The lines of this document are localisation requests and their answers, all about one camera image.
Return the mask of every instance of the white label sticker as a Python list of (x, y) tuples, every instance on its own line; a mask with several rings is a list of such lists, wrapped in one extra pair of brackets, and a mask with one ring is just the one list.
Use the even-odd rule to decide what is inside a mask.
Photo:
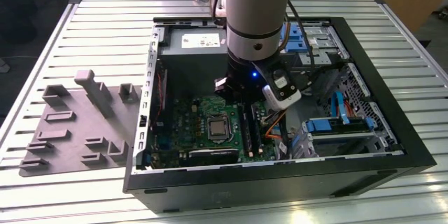
[(274, 82), (277, 88), (282, 88), (287, 84), (286, 78), (283, 76), (281, 76), (273, 82)]
[(286, 154), (287, 147), (285, 146), (285, 144), (282, 142), (279, 142), (278, 148), (282, 151), (282, 153)]
[(182, 48), (218, 47), (218, 34), (183, 34), (181, 43)]

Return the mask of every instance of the blue latch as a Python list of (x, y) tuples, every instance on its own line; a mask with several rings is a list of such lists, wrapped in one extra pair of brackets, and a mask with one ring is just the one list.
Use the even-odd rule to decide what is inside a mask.
[(305, 125), (306, 125), (307, 132), (313, 132), (314, 131), (313, 122), (309, 121), (309, 122), (305, 123)]
[(330, 131), (330, 125), (327, 119), (315, 119), (311, 120), (314, 129), (317, 131)]
[[(281, 39), (285, 38), (286, 25), (281, 28)], [(285, 52), (307, 52), (306, 45), (302, 42), (302, 35), (295, 23), (290, 23), (289, 38), (285, 47)]]
[(371, 118), (365, 118), (366, 126), (369, 127), (369, 130), (374, 129), (374, 122)]

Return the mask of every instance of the table leg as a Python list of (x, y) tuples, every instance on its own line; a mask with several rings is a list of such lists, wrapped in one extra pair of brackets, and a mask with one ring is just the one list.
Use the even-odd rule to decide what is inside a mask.
[(9, 65), (0, 58), (0, 73), (6, 73), (9, 69), (10, 69)]

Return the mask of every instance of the aluminum extrusion table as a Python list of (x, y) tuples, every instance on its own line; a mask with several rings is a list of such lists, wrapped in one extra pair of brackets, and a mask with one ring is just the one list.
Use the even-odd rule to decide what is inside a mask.
[(43, 110), (43, 87), (74, 88), (78, 69), (91, 69), (107, 87), (142, 84), (151, 18), (209, 16), (206, 4), (191, 0), (81, 0), (63, 11), (0, 129), (0, 222), (446, 223), (445, 73), (386, 5), (291, 2), (302, 16), (345, 17), (438, 165), (357, 197), (161, 215), (121, 192), (123, 168), (21, 178), (17, 166)]

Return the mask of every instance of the black cable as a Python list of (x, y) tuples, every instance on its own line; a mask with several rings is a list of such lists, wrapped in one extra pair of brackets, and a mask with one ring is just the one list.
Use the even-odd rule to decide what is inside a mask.
[(305, 46), (306, 46), (306, 49), (307, 49), (309, 61), (310, 61), (310, 73), (311, 73), (311, 72), (314, 71), (314, 55), (313, 55), (313, 48), (311, 48), (311, 46), (309, 45), (309, 41), (307, 41), (307, 36), (306, 36), (306, 33), (305, 33), (305, 29), (302, 28), (301, 20), (299, 20), (299, 17), (298, 17), (295, 8), (294, 8), (294, 6), (291, 5), (290, 0), (287, 0), (287, 6), (289, 6), (289, 8), (290, 8), (290, 10), (291, 10), (291, 13), (294, 14), (294, 18), (295, 18), (295, 20), (297, 20), (298, 28), (299, 28), (299, 31), (301, 31), (302, 42), (305, 43)]
[(215, 21), (215, 6), (217, 6), (217, 0), (213, 1), (211, 5), (211, 20)]

